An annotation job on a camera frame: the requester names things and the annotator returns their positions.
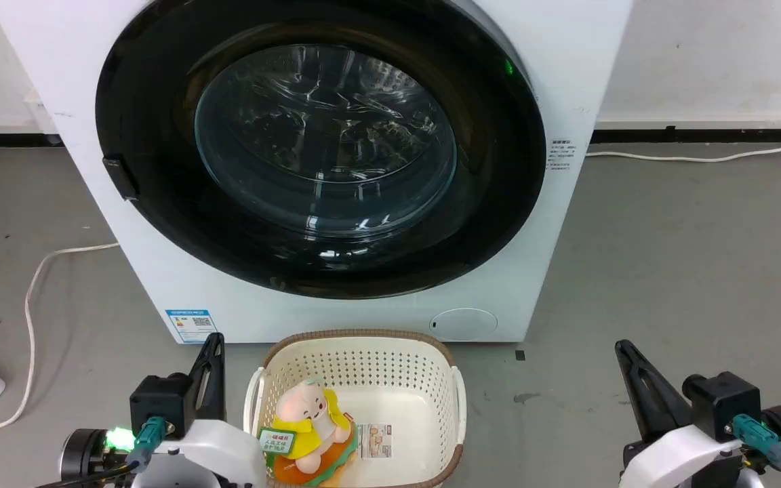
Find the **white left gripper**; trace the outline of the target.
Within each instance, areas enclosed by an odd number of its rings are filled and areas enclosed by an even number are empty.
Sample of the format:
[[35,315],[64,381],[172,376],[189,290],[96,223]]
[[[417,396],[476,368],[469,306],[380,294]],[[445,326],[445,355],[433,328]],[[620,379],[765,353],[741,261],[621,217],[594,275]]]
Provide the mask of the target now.
[[208,335],[189,378],[195,421],[181,439],[151,419],[126,428],[78,429],[65,441],[62,487],[266,487],[260,444],[226,423],[225,336]]

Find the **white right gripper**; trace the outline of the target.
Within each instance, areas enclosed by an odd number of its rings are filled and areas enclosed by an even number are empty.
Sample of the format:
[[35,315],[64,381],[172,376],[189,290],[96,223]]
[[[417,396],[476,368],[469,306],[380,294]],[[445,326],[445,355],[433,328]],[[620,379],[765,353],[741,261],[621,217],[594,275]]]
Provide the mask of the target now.
[[616,357],[641,441],[651,444],[627,463],[623,487],[763,486],[744,463],[742,447],[766,452],[766,424],[726,424],[719,434],[707,432],[691,424],[688,402],[632,341],[617,341]]

